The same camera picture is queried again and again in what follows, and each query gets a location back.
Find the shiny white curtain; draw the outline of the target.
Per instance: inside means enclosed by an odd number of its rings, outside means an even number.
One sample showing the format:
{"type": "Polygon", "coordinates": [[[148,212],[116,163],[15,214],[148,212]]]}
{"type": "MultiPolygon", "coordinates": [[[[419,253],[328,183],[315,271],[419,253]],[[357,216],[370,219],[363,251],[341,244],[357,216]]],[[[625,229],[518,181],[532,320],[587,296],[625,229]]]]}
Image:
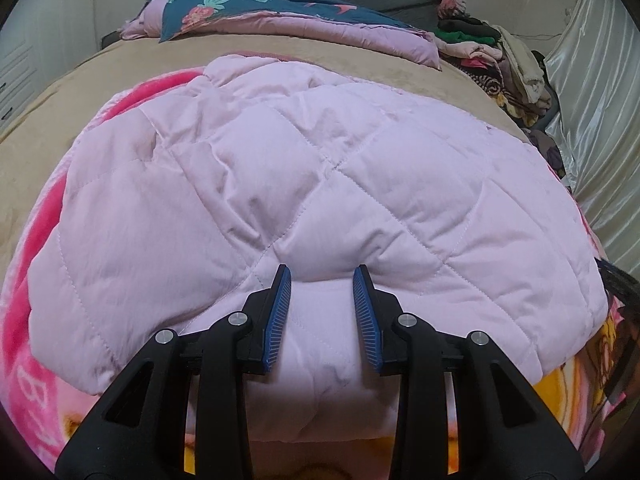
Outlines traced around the shiny white curtain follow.
{"type": "Polygon", "coordinates": [[[546,59],[548,128],[574,199],[610,261],[639,274],[639,29],[622,0],[578,0],[546,59]]]}

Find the white wardrobe with drawers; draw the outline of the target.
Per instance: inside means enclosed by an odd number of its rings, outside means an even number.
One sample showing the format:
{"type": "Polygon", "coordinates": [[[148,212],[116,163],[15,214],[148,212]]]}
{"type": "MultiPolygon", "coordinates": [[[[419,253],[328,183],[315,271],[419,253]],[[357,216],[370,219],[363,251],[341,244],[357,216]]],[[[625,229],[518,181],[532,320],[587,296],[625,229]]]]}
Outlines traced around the white wardrobe with drawers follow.
{"type": "Polygon", "coordinates": [[[145,0],[17,0],[1,26],[1,128],[49,84],[118,40],[145,0]]]}

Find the pile of assorted clothes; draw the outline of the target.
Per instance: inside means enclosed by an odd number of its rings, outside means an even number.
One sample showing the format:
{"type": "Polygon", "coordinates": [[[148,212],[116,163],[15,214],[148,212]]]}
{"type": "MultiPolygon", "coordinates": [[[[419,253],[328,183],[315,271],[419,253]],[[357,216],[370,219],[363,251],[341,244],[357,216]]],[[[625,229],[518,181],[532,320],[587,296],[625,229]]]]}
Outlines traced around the pile of assorted clothes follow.
{"type": "Polygon", "coordinates": [[[442,0],[433,30],[442,58],[468,75],[526,135],[556,175],[566,176],[547,127],[560,111],[544,55],[501,26],[474,18],[464,0],[442,0]]]}

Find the blue floral pink quilt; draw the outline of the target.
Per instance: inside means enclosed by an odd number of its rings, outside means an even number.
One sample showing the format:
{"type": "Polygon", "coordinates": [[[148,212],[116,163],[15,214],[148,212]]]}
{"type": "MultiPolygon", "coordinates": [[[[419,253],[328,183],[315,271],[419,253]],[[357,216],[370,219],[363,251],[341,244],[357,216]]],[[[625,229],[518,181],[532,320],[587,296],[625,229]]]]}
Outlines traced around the blue floral pink quilt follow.
{"type": "Polygon", "coordinates": [[[119,32],[123,40],[190,34],[291,36],[440,67],[432,34],[343,0],[148,0],[119,32]]]}

